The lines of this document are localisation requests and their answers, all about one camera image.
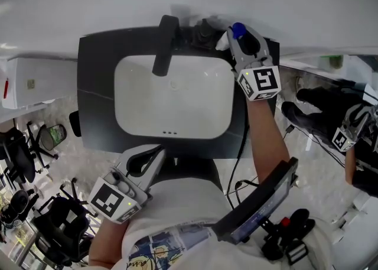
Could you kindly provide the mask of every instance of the forearm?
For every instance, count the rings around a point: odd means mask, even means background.
[[[259,182],[281,161],[289,161],[288,149],[267,100],[247,102],[252,155]]]
[[[122,258],[122,240],[129,222],[121,225],[104,219],[89,249],[89,265],[111,269]]]
[[[353,175],[356,172],[356,156],[354,147],[350,148],[345,156],[345,180],[352,185]]]

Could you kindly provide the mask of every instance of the faucet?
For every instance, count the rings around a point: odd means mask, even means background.
[[[164,15],[160,20],[157,54],[152,68],[152,73],[158,77],[168,74],[172,58],[172,45],[179,28],[177,17]]]

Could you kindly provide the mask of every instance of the black countertop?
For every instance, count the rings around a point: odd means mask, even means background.
[[[230,50],[195,48],[190,44],[191,28],[180,28],[182,40],[173,55],[217,57],[234,61]],[[246,103],[241,88],[235,84],[231,124],[215,139],[172,139],[135,136],[117,123],[114,104],[114,72],[126,56],[156,54],[158,27],[106,31],[80,39],[77,64],[77,98],[80,128],[86,148],[122,153],[143,144],[163,144],[173,157],[236,158],[245,129]],[[279,44],[267,40],[273,64],[278,65]],[[269,99],[272,112],[276,99]]]

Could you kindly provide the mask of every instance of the white t-shirt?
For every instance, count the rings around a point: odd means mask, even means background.
[[[132,218],[123,237],[122,259],[113,270],[291,269],[285,259],[272,263],[264,258],[260,248],[266,232],[261,228],[248,243],[217,240],[207,225],[220,220],[230,206],[212,182],[196,178],[162,181],[151,187],[151,194],[153,200]],[[311,217],[315,213],[303,198],[300,189],[292,188],[270,220],[279,222],[298,208],[307,208]],[[304,239],[311,258],[293,269],[331,269],[330,233],[324,231],[328,228],[325,222],[315,221],[317,225]]]

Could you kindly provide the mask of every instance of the sink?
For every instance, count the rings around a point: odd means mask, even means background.
[[[230,125],[231,65],[220,58],[172,56],[168,74],[152,73],[155,55],[123,58],[115,70],[115,115],[129,134],[213,139]]]

